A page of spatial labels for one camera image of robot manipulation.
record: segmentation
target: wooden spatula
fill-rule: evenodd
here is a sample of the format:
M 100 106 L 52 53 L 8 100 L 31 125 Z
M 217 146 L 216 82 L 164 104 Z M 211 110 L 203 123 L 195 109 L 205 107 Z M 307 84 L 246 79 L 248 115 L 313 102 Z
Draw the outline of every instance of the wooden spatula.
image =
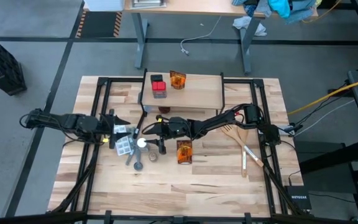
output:
M 232 137 L 237 141 L 238 144 L 251 156 L 251 158 L 260 166 L 263 167 L 264 163 L 255 156 L 255 154 L 241 141 L 240 137 L 237 134 L 237 131 L 232 129 L 229 125 L 225 125 L 221 128 L 222 132 L 227 136 Z
M 237 134 L 239 135 L 240 139 L 244 144 L 247 144 L 248 138 L 248 130 L 236 127 Z M 242 177 L 247 177 L 247 153 L 241 147 L 241 175 Z

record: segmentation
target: wooden table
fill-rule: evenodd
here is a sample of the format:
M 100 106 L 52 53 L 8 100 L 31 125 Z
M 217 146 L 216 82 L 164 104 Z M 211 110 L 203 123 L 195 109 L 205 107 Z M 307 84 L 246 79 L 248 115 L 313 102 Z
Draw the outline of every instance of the wooden table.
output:
M 134 27 L 137 37 L 137 51 L 135 58 L 135 68 L 142 67 L 143 51 L 145 46 L 145 38 L 149 23 L 147 19 L 142 19 L 141 13 L 168 13 L 168 14 L 200 14 L 200 15 L 217 15 L 217 16 L 246 16 L 243 6 L 233 6 L 232 0 L 165 0 L 166 7 L 150 8 L 150 9 L 131 9 L 132 0 L 125 0 L 124 11 L 132 14 Z M 318 17 L 317 10 L 314 10 L 311 18 Z M 254 12 L 250 24 L 247 28 L 240 30 L 241 36 L 241 52 L 244 73 L 251 72 L 249 47 L 258 25 L 265 16 L 261 12 Z
M 83 77 L 75 102 L 74 113 L 90 114 L 98 77 Z M 288 124 L 287 112 L 278 79 L 264 79 L 270 117 L 273 124 Z M 226 108 L 240 103 L 250 103 L 250 88 L 246 84 L 225 84 Z M 141 83 L 113 83 L 108 109 L 132 125 L 137 124 L 142 109 L 137 104 Z M 100 113 L 100 99 L 97 114 Z M 145 118 L 144 126 L 155 122 L 157 109 Z M 216 110 L 172 108 L 167 116 L 190 119 L 207 119 L 216 115 Z M 145 136 L 154 139 L 156 136 Z M 291 138 L 282 140 L 293 144 Z M 193 163 L 178 165 L 176 140 L 165 141 L 167 154 L 158 154 L 152 163 L 147 154 L 142 154 L 144 169 L 140 172 L 125 165 L 127 156 L 117 156 L 107 145 L 101 147 L 94 176 L 89 204 L 89 213 L 104 215 L 111 210 L 113 215 L 145 216 L 202 216 L 243 217 L 250 212 L 253 217 L 269 217 L 266 186 L 262 169 L 249 159 L 248 176 L 241 176 L 241 148 L 220 130 L 210 131 L 205 137 L 193 142 Z M 247 145 L 260 157 L 256 130 L 250 130 Z M 80 163 L 83 144 L 74 142 L 64 147 L 48 209 L 55 208 L 74 186 Z M 298 159 L 293 148 L 286 144 L 277 146 L 278 161 L 283 183 L 288 175 L 298 171 Z M 303 185 L 301 175 L 291 176 L 294 185 Z M 276 212 L 280 213 L 278 193 L 273 185 Z M 84 187 L 80 193 L 80 203 Z

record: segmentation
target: white cable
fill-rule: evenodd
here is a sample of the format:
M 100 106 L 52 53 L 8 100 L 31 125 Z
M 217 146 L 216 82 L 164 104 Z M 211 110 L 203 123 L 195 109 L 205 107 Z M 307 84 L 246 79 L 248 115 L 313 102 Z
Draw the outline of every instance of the white cable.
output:
M 349 102 L 343 104 L 342 106 L 338 106 L 337 108 L 333 109 L 332 111 L 326 113 L 326 114 L 325 114 L 324 116 L 322 116 L 319 120 L 317 120 L 316 122 L 314 122 L 314 124 L 312 124 L 311 126 L 309 126 L 308 128 L 306 128 L 305 130 L 303 130 L 303 131 L 299 132 L 298 134 L 296 134 L 295 137 L 298 136 L 298 135 L 300 135 L 300 134 L 302 134 L 302 133 L 304 133 L 305 131 L 311 129 L 314 125 L 316 125 L 318 122 L 320 122 L 323 118 L 327 117 L 327 115 L 329 115 L 330 113 L 332 113 L 332 112 L 338 110 L 339 108 L 342 108 L 342 107 L 348 105 L 349 103 L 353 103 L 353 102 L 354 102 L 354 100 L 349 101 Z
M 218 25 L 219 21 L 221 20 L 222 16 L 219 16 L 219 19 L 218 21 L 216 21 L 215 23 L 215 26 L 212 28 L 211 32 L 207 35 L 204 35 L 204 36 L 201 36 L 201 37 L 195 37 L 195 38 L 189 38 L 189 39 L 184 39 L 180 42 L 180 48 L 181 48 L 181 51 L 185 54 L 187 54 L 187 56 L 189 55 L 189 51 L 187 51 L 184 47 L 183 47 L 183 43 L 186 42 L 186 41 L 190 41 L 190 40 L 197 40 L 197 39 L 201 39 L 201 38 L 204 38 L 204 37 L 209 37 L 215 30 L 216 26 Z

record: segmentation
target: gray floor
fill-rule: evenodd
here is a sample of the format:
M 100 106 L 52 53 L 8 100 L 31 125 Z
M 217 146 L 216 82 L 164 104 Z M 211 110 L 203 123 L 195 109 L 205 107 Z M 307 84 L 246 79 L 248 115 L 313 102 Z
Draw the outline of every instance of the gray floor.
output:
M 80 0 L 0 0 L 0 36 L 69 37 Z M 119 37 L 135 37 L 130 15 L 124 14 Z M 208 33 L 217 16 L 146 14 L 151 23 L 148 37 L 188 38 Z M 234 17 L 223 17 L 212 34 L 214 39 L 238 39 L 231 27 Z M 358 16 L 354 11 L 333 11 L 312 23 L 286 26 L 281 19 L 263 21 L 266 40 L 358 40 Z M 17 120 L 31 109 L 43 108 L 57 72 L 66 43 L 1 42 L 23 64 L 29 89 L 9 97 L 0 91 L 0 216 L 21 168 L 32 137 Z M 74 43 L 55 101 L 53 113 L 72 111 L 83 75 L 137 76 L 133 67 L 136 44 Z M 190 56 L 178 44 L 147 44 L 144 66 L 156 72 L 179 70 L 185 73 L 242 76 L 240 48 L 235 44 L 185 44 Z M 287 110 L 291 111 L 325 95 L 328 88 L 342 85 L 348 70 L 358 68 L 358 47 L 253 45 L 252 77 L 280 79 Z M 345 103 L 341 99 L 321 110 L 305 124 Z M 291 116 L 299 120 L 307 111 Z M 355 104 L 341 108 L 323 122 L 299 135 L 303 141 L 358 141 L 358 110 Z M 17 214 L 43 213 L 47 208 L 58 168 L 64 136 L 47 129 L 31 170 Z M 349 194 L 332 194 L 352 200 Z M 347 220 L 357 216 L 355 204 L 332 198 L 312 197 L 313 214 Z

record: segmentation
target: yellow cable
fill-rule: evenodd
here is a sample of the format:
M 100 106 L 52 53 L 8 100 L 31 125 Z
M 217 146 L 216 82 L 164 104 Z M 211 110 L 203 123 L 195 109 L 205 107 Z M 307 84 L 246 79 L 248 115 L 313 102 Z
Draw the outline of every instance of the yellow cable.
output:
M 302 20 L 302 22 L 304 22 L 304 23 L 311 23 L 311 22 L 317 21 L 317 20 L 320 19 L 320 18 L 323 18 L 324 16 L 327 15 L 327 13 L 331 12 L 339 3 L 341 3 L 341 1 L 342 1 L 342 0 L 338 0 L 338 2 L 336 2 L 335 5 L 334 5 L 332 8 L 330 8 L 330 9 L 329 9 L 328 11 L 326 11 L 323 15 L 317 17 L 316 19 L 313 19 L 313 20 L 310 20 L 310 21 Z
M 301 108 L 299 108 L 299 109 L 297 109 L 297 110 L 295 110 L 295 111 L 289 112 L 288 115 L 295 114 L 295 113 L 297 113 L 297 112 L 299 112 L 299 111 L 301 111 L 301 110 L 304 110 L 304 109 L 306 109 L 306 108 L 309 108 L 310 106 L 313 106 L 313 105 L 315 105 L 315 104 L 317 104 L 317 103 L 319 103 L 319 102 L 325 100 L 326 98 L 329 98 L 329 97 L 335 95 L 336 93 L 340 93 L 340 92 L 342 92 L 342 91 L 344 91 L 344 90 L 348 90 L 348 89 L 350 89 L 350 88 L 352 88 L 352 87 L 355 87 L 355 86 L 357 86 L 357 85 L 358 85 L 358 82 L 357 82 L 357 83 L 353 83 L 353 84 L 348 85 L 348 86 L 345 86 L 345 87 L 343 87 L 343 88 L 340 88 L 340 89 L 338 89 L 338 90 L 336 90 L 336 91 L 333 91 L 332 93 L 330 93 L 330 94 L 328 94 L 328 95 L 326 95 L 326 96 L 324 96 L 324 97 L 321 97 L 320 99 L 318 99 L 318 100 L 316 100 L 316 101 L 314 101 L 314 102 L 312 102 L 312 103 L 309 103 L 308 105 L 306 105 L 306 106 L 304 106 L 304 107 L 301 107 Z

